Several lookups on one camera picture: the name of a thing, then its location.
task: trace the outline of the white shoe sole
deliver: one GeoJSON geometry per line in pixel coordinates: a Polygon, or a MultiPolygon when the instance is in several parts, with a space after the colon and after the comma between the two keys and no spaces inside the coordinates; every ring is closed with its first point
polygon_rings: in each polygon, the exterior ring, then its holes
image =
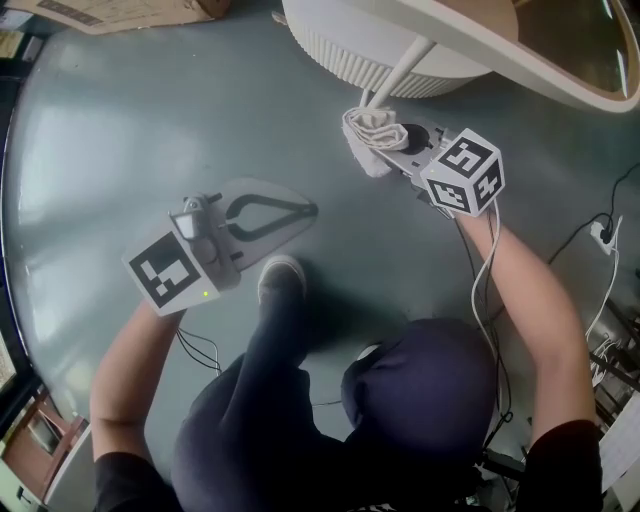
{"type": "Polygon", "coordinates": [[[364,359],[372,352],[375,352],[380,345],[381,345],[380,343],[376,343],[375,345],[369,345],[362,352],[360,352],[360,355],[358,356],[358,359],[356,359],[356,361],[360,361],[361,359],[364,359]]]}
{"type": "Polygon", "coordinates": [[[260,286],[262,285],[264,276],[269,271],[269,268],[274,265],[289,265],[297,274],[300,282],[302,283],[302,296],[307,296],[307,278],[304,275],[304,270],[302,270],[302,266],[300,265],[300,263],[298,263],[298,261],[291,256],[286,256],[285,254],[277,254],[275,256],[271,256],[271,258],[267,260],[267,262],[264,264],[264,267],[262,268],[262,272],[260,273],[260,278],[258,279],[258,302],[260,302],[260,286]]]}

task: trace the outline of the power plug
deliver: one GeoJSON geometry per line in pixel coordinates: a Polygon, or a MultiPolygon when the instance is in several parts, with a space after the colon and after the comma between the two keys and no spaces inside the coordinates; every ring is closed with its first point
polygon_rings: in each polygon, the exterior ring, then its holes
{"type": "Polygon", "coordinates": [[[602,251],[607,256],[611,256],[611,250],[613,249],[615,237],[608,237],[604,226],[600,222],[595,221],[593,224],[591,224],[591,236],[598,244],[598,247],[600,247],[600,249],[602,249],[602,251]]]}

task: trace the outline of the electrical cable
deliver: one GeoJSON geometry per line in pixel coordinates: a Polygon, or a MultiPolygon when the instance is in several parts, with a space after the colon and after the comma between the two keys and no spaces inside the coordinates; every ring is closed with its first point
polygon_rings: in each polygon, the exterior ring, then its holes
{"type": "Polygon", "coordinates": [[[618,190],[618,185],[620,185],[620,183],[622,183],[629,176],[631,176],[631,173],[636,169],[640,169],[640,162],[636,162],[631,167],[629,167],[627,172],[625,172],[622,176],[620,176],[613,184],[613,189],[611,190],[611,210],[609,211],[609,224],[608,224],[608,229],[610,234],[611,234],[611,230],[613,229],[613,214],[615,213],[615,209],[616,209],[616,192],[618,190]]]}
{"type": "Polygon", "coordinates": [[[498,241],[500,240],[500,210],[498,208],[498,202],[497,201],[494,201],[493,204],[494,204],[495,212],[496,212],[496,237],[495,237],[495,239],[493,241],[493,244],[491,245],[491,250],[489,251],[489,255],[487,256],[487,259],[482,264],[482,267],[480,267],[480,271],[478,272],[478,275],[476,276],[476,279],[473,281],[473,286],[471,287],[471,309],[473,310],[473,316],[475,317],[476,322],[478,322],[478,325],[480,326],[480,330],[482,331],[482,334],[484,335],[485,339],[487,340],[487,342],[491,346],[491,351],[493,352],[493,356],[497,360],[496,349],[493,346],[492,340],[489,337],[489,334],[487,333],[487,330],[484,328],[484,325],[482,324],[482,321],[480,320],[480,316],[478,315],[478,309],[476,307],[476,290],[478,288],[478,283],[480,282],[480,279],[482,278],[482,275],[484,274],[485,270],[487,269],[487,266],[489,265],[489,263],[493,259],[493,255],[495,254],[496,248],[498,247],[498,241]]]}
{"type": "MultiPolygon", "coordinates": [[[[573,241],[573,239],[578,235],[578,233],[580,233],[580,231],[582,231],[584,228],[586,228],[587,226],[590,226],[591,223],[593,223],[596,219],[598,219],[599,217],[605,216],[607,217],[607,228],[606,231],[609,232],[609,235],[612,235],[612,230],[613,230],[613,225],[614,225],[614,221],[613,221],[613,216],[615,213],[615,202],[616,202],[616,193],[618,191],[618,186],[625,181],[627,178],[629,178],[629,176],[631,176],[631,173],[637,169],[640,169],[640,162],[636,162],[635,164],[633,164],[629,169],[627,169],[627,171],[622,174],[614,183],[613,183],[613,187],[611,189],[611,209],[609,211],[609,213],[606,212],[600,212],[597,213],[596,215],[594,215],[593,217],[591,217],[591,219],[589,219],[587,222],[581,224],[580,226],[578,226],[573,233],[571,233],[571,235],[569,236],[569,238],[567,238],[567,240],[551,255],[551,257],[547,260],[547,263],[549,265],[551,265],[555,259],[560,255],[560,253],[562,251],[564,251],[569,244],[573,241]]],[[[496,321],[496,319],[502,314],[504,313],[504,305],[501,306],[500,308],[498,308],[498,310],[493,314],[493,316],[491,317],[492,321],[496,321]]]]}
{"type": "Polygon", "coordinates": [[[184,349],[184,351],[187,353],[187,355],[193,359],[195,362],[197,362],[198,364],[204,366],[205,368],[209,368],[212,370],[216,371],[217,376],[219,377],[220,374],[222,373],[222,368],[220,366],[220,363],[218,362],[218,346],[216,345],[216,343],[213,340],[210,340],[208,338],[204,338],[203,336],[198,336],[197,334],[192,334],[188,331],[185,331],[184,329],[178,329],[176,335],[178,336],[178,340],[180,341],[180,344],[182,345],[182,348],[184,349]],[[200,340],[204,340],[208,343],[211,343],[214,346],[215,349],[215,353],[216,353],[216,357],[213,358],[209,355],[207,355],[206,353],[204,353],[203,351],[201,351],[200,349],[198,349],[197,347],[195,347],[194,345],[192,345],[191,343],[189,343],[186,339],[186,336],[191,336],[192,338],[197,338],[200,340]],[[204,362],[202,360],[200,360],[198,357],[196,357],[194,354],[192,354],[189,349],[187,348],[189,347],[191,350],[197,352],[198,354],[200,354],[202,357],[205,358],[204,362]]]}
{"type": "Polygon", "coordinates": [[[186,334],[188,336],[191,336],[192,338],[196,338],[196,339],[199,339],[199,340],[202,340],[202,341],[206,341],[207,343],[211,343],[213,345],[213,349],[216,352],[214,360],[215,360],[216,363],[218,363],[218,345],[216,345],[213,340],[210,340],[209,338],[204,338],[202,336],[198,336],[197,334],[192,334],[189,331],[185,331],[182,328],[179,328],[178,331],[180,331],[182,333],[182,336],[184,336],[186,334]]]}
{"type": "Polygon", "coordinates": [[[511,407],[512,407],[512,394],[511,394],[511,382],[509,379],[509,374],[507,372],[507,368],[504,364],[504,360],[502,358],[502,353],[500,350],[500,338],[498,336],[498,332],[495,328],[495,326],[493,325],[493,322],[491,321],[491,319],[489,318],[489,308],[488,308],[488,303],[489,303],[489,282],[490,282],[490,276],[491,276],[491,269],[493,268],[493,262],[495,259],[495,250],[498,244],[498,240],[499,240],[499,236],[500,236],[500,212],[498,210],[498,205],[497,202],[494,202],[495,204],[495,209],[496,209],[496,228],[497,228],[497,235],[494,237],[494,233],[493,233],[493,225],[491,224],[491,217],[489,217],[488,219],[488,223],[489,223],[489,231],[491,233],[491,240],[492,240],[492,250],[489,253],[487,259],[485,260],[484,265],[482,266],[482,268],[480,269],[480,273],[478,275],[476,275],[476,271],[475,271],[475,265],[473,264],[473,258],[471,256],[471,250],[469,248],[469,244],[467,242],[466,237],[464,236],[464,233],[460,227],[460,224],[458,223],[457,219],[455,219],[455,224],[456,224],[456,228],[458,229],[458,233],[460,234],[460,238],[462,239],[462,243],[464,244],[465,247],[465,252],[467,253],[467,258],[469,260],[469,267],[471,268],[471,274],[473,276],[473,281],[474,281],[474,286],[472,287],[472,296],[471,296],[471,304],[472,304],[472,309],[474,310],[474,316],[476,317],[476,321],[478,322],[478,325],[480,326],[481,330],[483,331],[483,334],[485,335],[485,338],[487,339],[487,341],[489,342],[489,345],[491,347],[492,352],[494,353],[494,357],[496,359],[496,407],[498,409],[498,412],[500,414],[500,419],[498,420],[498,423],[496,424],[496,426],[494,427],[494,429],[491,431],[491,433],[487,436],[486,440],[485,440],[485,448],[489,445],[489,443],[491,443],[491,441],[493,440],[494,436],[498,433],[498,431],[502,428],[502,426],[505,423],[509,423],[512,419],[513,419],[513,413],[511,411],[511,407]],[[477,315],[477,310],[475,307],[475,300],[476,300],[476,288],[478,283],[480,282],[480,279],[482,278],[482,274],[484,272],[484,270],[487,270],[487,277],[485,279],[484,282],[484,299],[483,297],[478,297],[478,300],[480,301],[480,304],[483,307],[484,310],[484,314],[485,314],[485,320],[488,324],[488,328],[489,328],[489,332],[487,333],[487,331],[484,330],[483,324],[480,321],[478,315],[477,315]],[[502,410],[502,387],[500,386],[500,370],[502,370],[502,372],[504,373],[504,377],[505,377],[505,384],[506,384],[506,388],[507,388],[507,407],[506,410],[503,412],[502,410]]]}
{"type": "Polygon", "coordinates": [[[620,216],[620,218],[618,219],[618,225],[616,227],[615,233],[613,234],[613,248],[611,249],[611,251],[614,253],[614,259],[613,259],[613,273],[611,274],[611,281],[609,282],[609,287],[607,288],[607,291],[604,294],[602,305],[600,306],[598,313],[596,313],[596,316],[593,318],[591,325],[589,325],[589,328],[585,333],[585,337],[587,341],[589,341],[589,335],[591,334],[591,331],[595,327],[596,322],[599,320],[600,315],[602,315],[602,311],[604,310],[604,307],[607,303],[607,299],[609,298],[609,295],[611,294],[611,290],[613,289],[613,283],[616,280],[616,275],[618,274],[618,264],[620,263],[620,251],[618,250],[618,237],[620,232],[620,224],[622,224],[622,216],[620,216]]]}
{"type": "MultiPolygon", "coordinates": [[[[560,256],[560,253],[562,251],[564,251],[571,242],[573,242],[573,239],[578,236],[578,234],[580,233],[580,231],[582,231],[584,228],[586,228],[587,226],[590,226],[595,220],[597,220],[598,218],[605,216],[608,219],[610,219],[609,214],[606,212],[600,212],[597,213],[596,215],[594,215],[593,217],[591,217],[587,222],[584,222],[583,224],[580,224],[576,229],[573,230],[573,232],[571,233],[571,235],[569,235],[569,237],[562,243],[562,245],[560,247],[558,247],[558,249],[556,249],[556,251],[551,255],[551,257],[549,259],[547,259],[547,264],[551,265],[558,256],[560,256]]],[[[505,307],[504,305],[500,306],[498,308],[498,310],[493,313],[493,315],[491,316],[491,321],[495,322],[498,317],[504,313],[505,311],[505,307]]]]}

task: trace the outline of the black t-shirt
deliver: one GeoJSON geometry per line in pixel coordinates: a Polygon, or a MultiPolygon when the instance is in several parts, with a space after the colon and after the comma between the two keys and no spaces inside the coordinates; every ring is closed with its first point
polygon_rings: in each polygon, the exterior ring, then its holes
{"type": "MultiPolygon", "coordinates": [[[[171,488],[155,468],[140,457],[109,453],[96,461],[96,474],[98,512],[181,511],[171,488]]],[[[597,512],[603,506],[601,482],[598,429],[589,421],[572,421],[547,432],[531,448],[517,510],[597,512]]],[[[393,503],[367,503],[366,497],[358,509],[404,510],[394,507],[393,503]]],[[[347,509],[336,503],[334,509],[327,512],[347,512],[347,509]]]]}

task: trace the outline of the concrete floor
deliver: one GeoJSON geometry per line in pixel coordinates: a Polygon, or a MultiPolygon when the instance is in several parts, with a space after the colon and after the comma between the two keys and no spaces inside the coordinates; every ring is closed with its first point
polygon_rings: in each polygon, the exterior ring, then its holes
{"type": "MultiPolygon", "coordinates": [[[[470,271],[453,225],[415,200],[405,179],[365,176],[340,130],[360,91],[308,58],[270,10],[238,1],[215,23],[104,37],[66,31],[38,60],[9,141],[3,228],[27,348],[67,413],[88,415],[92,376],[141,298],[120,262],[129,242],[183,195],[237,176],[282,184],[320,208],[314,227],[284,248],[309,263],[331,315],[334,343],[305,362],[314,403],[339,399],[355,355],[405,319],[472,321],[470,271]]],[[[573,110],[494,74],[443,97],[391,104],[500,147],[503,219],[544,257],[608,207],[613,181],[640,159],[640,113],[573,110]]],[[[617,200],[625,221],[613,296],[627,305],[638,292],[639,178],[617,200]]],[[[588,320],[610,261],[584,234],[554,268],[588,320]]],[[[223,368],[255,327],[259,270],[185,317],[185,329],[217,342],[223,368]]],[[[529,436],[532,371],[506,318],[500,330],[516,418],[494,444],[518,454],[529,436]]],[[[172,348],[146,432],[165,475],[180,422],[211,378],[172,348]]],[[[340,405],[315,414],[324,432],[348,434],[340,405]]]]}

